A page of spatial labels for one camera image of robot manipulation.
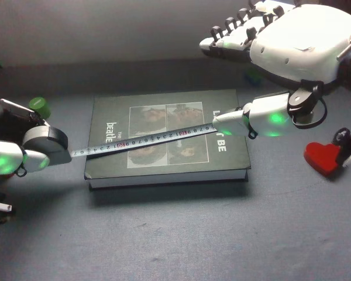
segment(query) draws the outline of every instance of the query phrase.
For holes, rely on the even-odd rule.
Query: gray table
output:
[[[0,93],[23,105],[45,96],[49,122],[80,148],[93,92],[236,87],[244,104],[280,90],[241,71],[215,60],[8,69]],[[351,280],[351,167],[329,181],[302,157],[308,142],[351,129],[351,94],[326,102],[317,129],[247,141],[247,183],[90,192],[83,158],[10,179],[0,189],[18,216],[0,227],[0,281]]]

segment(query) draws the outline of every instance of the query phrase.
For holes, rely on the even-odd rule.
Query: black book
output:
[[[239,106],[235,90],[95,97],[88,146],[211,123]],[[219,132],[86,159],[93,189],[189,181],[247,180],[244,136]]]

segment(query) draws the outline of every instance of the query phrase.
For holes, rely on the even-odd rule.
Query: green cylinder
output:
[[[33,98],[29,103],[29,108],[39,113],[43,119],[51,116],[47,101],[42,97]]]

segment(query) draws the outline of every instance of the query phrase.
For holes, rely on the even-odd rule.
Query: red heart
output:
[[[304,150],[304,158],[312,168],[327,177],[339,167],[336,163],[339,151],[340,147],[331,143],[311,142]]]

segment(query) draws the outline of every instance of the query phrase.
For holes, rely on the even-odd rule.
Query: tape measure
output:
[[[116,152],[124,152],[132,149],[143,148],[151,145],[159,145],[166,142],[174,142],[180,139],[193,138],[217,132],[212,123],[155,133],[152,135],[138,136],[132,139],[125,139],[116,142],[108,142],[103,145],[92,146],[85,149],[77,149],[71,152],[71,157],[95,155],[101,157]]]

